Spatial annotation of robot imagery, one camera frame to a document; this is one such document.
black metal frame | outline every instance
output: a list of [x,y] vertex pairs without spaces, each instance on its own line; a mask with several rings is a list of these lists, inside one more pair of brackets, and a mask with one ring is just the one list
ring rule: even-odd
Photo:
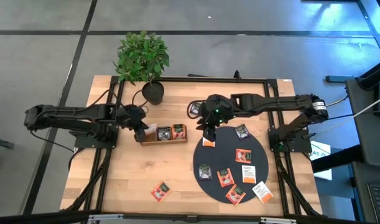
[[[160,35],[272,35],[272,36],[299,36],[299,37],[357,37],[357,38],[375,39],[375,41],[377,42],[380,48],[379,34],[376,32],[371,20],[369,19],[368,13],[366,12],[360,0],[329,0],[329,1],[330,2],[335,2],[335,1],[336,2],[356,2],[360,8],[360,11],[363,13],[364,18],[366,19],[366,22],[369,26],[370,31],[154,30],[150,32],[156,32],[157,34],[160,34]],[[64,84],[62,94],[58,101],[58,106],[65,106],[65,103],[67,102],[68,94],[70,92],[70,88],[75,76],[75,72],[79,63],[83,46],[85,44],[86,37],[88,35],[124,35],[126,34],[126,32],[129,31],[129,30],[89,30],[90,23],[93,18],[93,14],[95,12],[95,7],[96,7],[97,2],[98,0],[92,0],[89,11],[88,11],[88,15],[86,17],[85,25],[83,26],[82,30],[0,30],[0,35],[79,35],[80,36],[75,54],[73,56],[72,67],[68,73],[67,80]],[[240,79],[240,77],[238,77],[237,79],[202,78],[201,80],[194,80],[193,78],[163,78],[163,81],[165,82],[183,81],[183,82],[251,83],[251,82],[254,82],[255,79],[253,80]],[[268,87],[268,84],[270,84],[268,82],[265,82],[265,80],[262,81],[262,83],[264,86],[267,86],[267,87]],[[265,91],[266,91],[265,92],[266,96],[269,96],[268,89]],[[122,97],[122,93],[123,93],[123,88],[119,88],[119,91],[118,91],[119,98]],[[274,127],[274,118],[272,119],[271,118],[272,118],[272,113],[269,112],[270,127]],[[280,124],[283,123],[281,112],[279,112],[279,123]],[[49,129],[47,133],[47,139],[49,141],[54,141],[56,138],[56,135],[57,135],[57,129],[51,128]],[[45,142],[45,144],[42,147],[40,162],[39,162],[34,180],[32,181],[32,185],[27,197],[25,207],[23,209],[24,215],[28,215],[32,213],[33,207],[36,202],[37,194],[39,192],[40,185],[42,183],[42,179],[45,174],[47,163],[51,155],[52,148],[53,148],[53,145],[50,142]],[[93,167],[99,166],[101,150],[102,149],[96,149],[96,156],[95,156],[95,162],[93,164]],[[286,159],[287,164],[291,164],[289,153],[288,155],[287,154],[285,155],[285,159]],[[96,169],[93,169],[92,175],[94,175],[95,172],[96,172]],[[293,170],[289,169],[288,172],[289,172],[289,175],[293,177]],[[281,194],[284,193],[285,195],[285,198],[282,198],[282,206],[284,208],[284,211],[286,210],[285,213],[288,213],[285,188],[282,187],[284,186],[282,178],[281,179],[279,178],[279,185],[281,189],[280,190]],[[90,207],[90,200],[91,200],[90,197],[88,197],[87,200],[85,201],[85,208]]]
[[[115,85],[117,85],[117,77],[112,77],[110,87],[109,89],[114,89]],[[264,94],[266,97],[270,96],[270,88],[272,88],[272,91],[274,93],[274,96],[279,96],[278,92],[278,86],[277,86],[277,80],[275,79],[242,79],[238,73],[234,75],[234,78],[201,78],[201,77],[163,77],[160,79],[162,82],[223,82],[223,83],[255,83],[255,84],[262,84],[264,88]],[[116,100],[116,104],[120,105],[121,98],[123,95],[123,87],[124,82],[121,82],[119,84],[118,89],[118,97]],[[108,102],[110,103],[112,100],[113,91],[110,93],[111,96],[108,96]],[[268,118],[269,118],[269,124],[270,128],[274,128],[274,116],[273,113],[267,112]],[[281,111],[277,112],[279,123],[284,124],[284,117]],[[292,185],[292,189],[296,189],[295,183],[294,183],[294,173],[293,173],[293,167],[292,167],[292,161],[290,160],[290,153],[287,152],[285,154],[285,159],[287,163],[287,168],[289,173],[282,175],[282,161],[281,156],[279,152],[272,152],[274,153],[274,159],[277,166],[277,176],[279,180],[279,190],[280,190],[280,196],[281,196],[281,202],[282,202],[282,209],[283,209],[283,217],[260,217],[260,216],[225,216],[225,215],[169,215],[169,214],[148,214],[148,213],[102,213],[101,212],[101,206],[103,202],[103,195],[104,195],[104,189],[106,185],[106,176],[108,173],[108,166],[109,162],[111,160],[111,152],[113,149],[106,149],[106,156],[103,159],[103,163],[100,167],[98,167],[98,164],[100,163],[100,155],[101,155],[101,149],[98,149],[96,151],[96,156],[93,161],[93,167],[91,172],[91,178],[90,183],[88,186],[85,187],[84,191],[81,193],[84,196],[87,195],[86,199],[83,199],[79,202],[74,202],[73,205],[68,207],[66,210],[62,210],[61,212],[55,212],[55,213],[45,213],[45,214],[23,214],[19,216],[11,216],[11,217],[0,217],[0,223],[8,222],[8,223],[52,223],[52,222],[58,222],[58,223],[73,223],[73,222],[81,222],[86,223],[88,220],[93,220],[96,223],[100,222],[100,219],[102,217],[97,217],[95,215],[111,215],[111,217],[114,218],[132,218],[132,219],[161,219],[161,220],[182,220],[185,222],[199,222],[199,221],[246,221],[246,222],[268,222],[268,218],[284,218],[284,219],[295,219],[297,223],[348,223],[348,221],[344,220],[335,220],[331,218],[327,218],[324,216],[318,215],[317,217],[308,217],[301,215],[299,202],[297,199],[301,202],[303,202],[302,206],[306,206],[310,208],[310,205],[307,203],[307,201],[303,198],[300,191],[297,189],[296,191],[292,192],[292,197],[294,201],[294,208],[296,214],[290,214],[289,213],[289,205],[286,197],[285,192],[285,184],[284,180]],[[99,192],[97,195],[97,203],[96,203],[96,209],[90,210],[90,201],[92,198],[93,193],[93,187],[97,183],[98,179],[101,178],[100,181],[100,187]],[[78,211],[78,209],[81,206],[81,202],[85,201],[85,210]]]

concrete floor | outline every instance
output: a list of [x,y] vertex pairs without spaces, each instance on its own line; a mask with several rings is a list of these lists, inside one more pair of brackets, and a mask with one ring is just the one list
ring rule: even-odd
[[[380,10],[363,1],[378,32]],[[91,0],[0,0],[0,29],[82,30]],[[291,0],[99,0],[90,30],[314,30],[366,31],[368,26],[352,2]],[[84,106],[93,75],[114,75],[112,61],[121,36],[88,36],[67,100]],[[380,62],[374,39],[328,37],[268,37],[228,35],[165,35],[171,67],[167,76],[189,73],[214,77],[293,79],[298,94],[314,93],[326,102],[344,97],[344,85],[323,81],[326,75],[358,76]],[[0,35],[0,138],[16,144],[0,148],[0,216],[22,211],[43,142],[25,127],[24,111],[37,104],[56,105],[70,69],[79,36]],[[330,107],[330,116],[351,113],[345,101]],[[310,127],[317,132],[338,122]],[[316,141],[333,147],[358,143],[353,122]],[[67,131],[56,142],[73,147]],[[34,213],[54,212],[60,205],[71,153],[53,147]],[[354,219],[348,199],[321,195],[329,217]],[[338,213],[333,208],[345,212]]]

wooden tabletop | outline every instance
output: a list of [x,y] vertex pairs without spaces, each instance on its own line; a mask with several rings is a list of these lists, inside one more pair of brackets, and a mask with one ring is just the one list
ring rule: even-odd
[[[90,90],[88,105],[109,88],[111,76],[97,75]],[[295,95],[291,80],[277,80],[280,96]],[[221,203],[209,197],[195,180],[193,173],[193,153],[202,137],[202,132],[195,130],[195,120],[187,117],[186,109],[193,100],[204,100],[212,94],[230,97],[234,93],[256,93],[264,96],[262,84],[257,83],[206,83],[206,82],[162,82],[165,88],[163,102],[149,108],[146,124],[158,126],[185,124],[188,131],[188,143],[167,144],[162,146],[141,146],[135,142],[132,131],[120,130],[116,148],[113,149],[105,187],[102,212],[116,213],[168,213],[199,215],[269,215],[282,216],[277,169],[273,153],[270,151],[267,129],[267,113],[252,118],[236,118],[226,126],[245,124],[250,133],[262,144],[269,161],[269,175],[266,185],[274,195],[266,204],[257,197],[235,207]],[[123,104],[130,104],[133,94],[140,90],[143,83],[136,86],[129,82],[124,84]],[[145,101],[137,94],[135,104]],[[285,111],[285,123],[291,122],[298,111]],[[61,208],[73,203],[89,181],[95,149],[86,149],[74,158],[68,175]],[[312,207],[322,212],[317,194],[315,179],[310,161],[300,153],[292,153],[292,164],[297,187]],[[151,190],[164,181],[172,190],[163,202],[158,203],[151,195]],[[290,189],[286,186],[290,213],[294,212]],[[98,186],[93,193],[91,208],[95,207]]]

black cable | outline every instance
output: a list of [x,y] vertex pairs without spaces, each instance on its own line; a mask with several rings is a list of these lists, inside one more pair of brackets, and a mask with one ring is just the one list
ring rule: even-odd
[[114,95],[115,98],[118,100],[118,96],[117,96],[115,93],[113,93],[113,95]]
[[85,148],[78,148],[77,152],[74,153],[71,158],[70,158],[70,161],[68,162],[68,171],[71,169],[71,163],[72,163],[72,160],[73,158],[79,153],[81,152],[82,150],[84,150]]
[[310,156],[308,156],[308,154],[307,154],[306,152],[302,152],[302,154],[303,154],[308,160],[311,161]]
[[66,146],[63,146],[63,145],[61,145],[61,144],[59,144],[59,143],[55,143],[55,142],[53,142],[53,141],[50,141],[50,140],[44,139],[44,138],[42,138],[42,137],[39,137],[39,136],[37,136],[36,134],[34,134],[32,131],[29,131],[29,132],[30,132],[30,134],[33,135],[35,138],[38,138],[38,139],[41,139],[41,140],[44,140],[44,141],[50,142],[50,143],[52,143],[52,144],[55,144],[55,145],[60,146],[60,147],[63,147],[64,149],[73,152],[73,150],[70,149],[69,147],[66,147]]
[[335,101],[335,102],[333,102],[333,103],[327,104],[326,107],[336,105],[336,104],[338,104],[338,103],[344,101],[344,100],[347,99],[348,97],[349,97],[349,95],[346,95],[346,97],[344,97],[344,98],[342,98],[342,99],[340,99],[340,100],[337,100],[337,101]]
[[203,103],[205,102],[206,100],[194,100],[194,101],[191,101],[188,106],[187,106],[187,116],[190,118],[190,119],[197,119],[200,117],[200,115],[197,115],[195,117],[191,117],[190,116],[190,107],[194,104],[194,103]]
[[147,108],[147,112],[146,112],[146,114],[148,113],[148,111],[150,111],[150,109],[148,108],[148,106],[141,106],[141,107],[145,107],[145,108]]
[[[364,112],[360,115],[364,115],[364,114],[371,114],[371,113],[378,113],[380,111],[370,111],[370,112]],[[338,118],[345,118],[345,117],[348,117],[348,116],[354,116],[355,114],[346,114],[346,115],[341,115],[341,116],[336,116],[336,117],[333,117],[333,118],[328,118],[327,121],[329,120],[332,120],[332,119],[338,119]]]
[[[297,103],[297,102],[305,101],[305,100],[308,100],[308,98],[299,99],[299,100],[283,101],[282,103]],[[262,103],[260,105],[257,105],[255,108],[252,108],[250,111],[254,111],[254,110],[258,109],[261,106],[269,105],[269,104],[272,104],[272,103],[277,103],[277,102],[276,101],[272,101],[272,102]]]
[[76,112],[81,112],[81,111],[85,111],[85,110],[87,110],[87,109],[89,109],[91,106],[94,106],[97,102],[99,102],[99,100],[100,99],[102,99],[102,97],[105,95],[105,94],[107,94],[107,92],[109,92],[110,90],[106,90],[103,94],[101,94],[101,96],[96,100],[96,101],[94,101],[91,105],[89,105],[89,106],[87,106],[87,107],[85,107],[85,108],[83,108],[83,109],[80,109],[80,110],[76,110]]
[[[134,95],[133,95],[133,98],[132,98],[132,105],[134,105],[134,97],[136,97],[136,95],[138,94],[138,93],[140,93],[142,90],[139,90],[139,91],[137,91]],[[142,107],[142,106],[144,106],[146,103],[148,102],[148,100],[146,100],[146,102],[144,102],[141,106],[139,106],[139,107]]]
[[46,112],[52,112],[52,111],[55,111],[55,112],[59,112],[59,111],[63,111],[63,112],[81,112],[81,111],[85,111],[85,110],[88,110],[91,106],[94,106],[97,102],[99,102],[99,100],[107,93],[107,92],[109,92],[109,90],[106,90],[103,94],[101,94],[101,96],[96,100],[96,101],[94,101],[91,105],[89,105],[89,106],[87,106],[87,107],[85,107],[85,108],[83,108],[83,109],[79,109],[79,110],[59,110],[59,109],[57,109],[57,110],[46,110],[46,111],[42,111],[42,112],[40,112],[40,114],[38,114],[38,116],[36,116],[36,118],[35,118],[35,121],[37,121],[38,120],[38,118],[40,117],[40,115],[42,115],[42,114],[44,114],[44,113],[46,113]]

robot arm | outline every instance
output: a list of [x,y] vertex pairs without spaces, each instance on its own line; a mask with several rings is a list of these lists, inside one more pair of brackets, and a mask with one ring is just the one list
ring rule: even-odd
[[265,111],[291,110],[300,110],[303,113],[290,124],[279,127],[277,141],[293,137],[296,132],[311,123],[321,123],[328,119],[325,102],[315,95],[265,98],[250,93],[233,94],[230,99],[221,95],[210,95],[201,103],[198,116],[195,118],[201,117],[197,129],[203,130],[203,137],[215,141],[216,127],[235,117],[249,118]]
[[117,108],[115,104],[91,105],[86,108],[56,107],[37,105],[27,110],[24,126],[29,131],[45,128],[69,129],[75,137],[86,136],[97,141],[110,141],[116,138],[112,124],[134,130],[134,138],[141,142],[148,126],[142,122],[146,113],[141,107],[126,105]]

